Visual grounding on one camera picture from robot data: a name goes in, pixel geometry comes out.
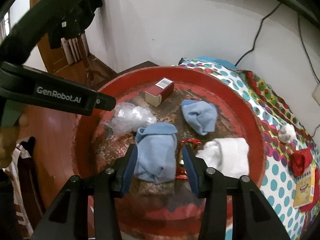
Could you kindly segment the person left hand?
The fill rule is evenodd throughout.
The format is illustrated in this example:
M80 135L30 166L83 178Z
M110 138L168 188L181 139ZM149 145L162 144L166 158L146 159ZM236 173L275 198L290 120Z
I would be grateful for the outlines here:
M16 141L20 128L28 126L28 117L22 114L18 120L17 126L1 128L0 137L0 167L7 168L12 161L12 153L16 147Z

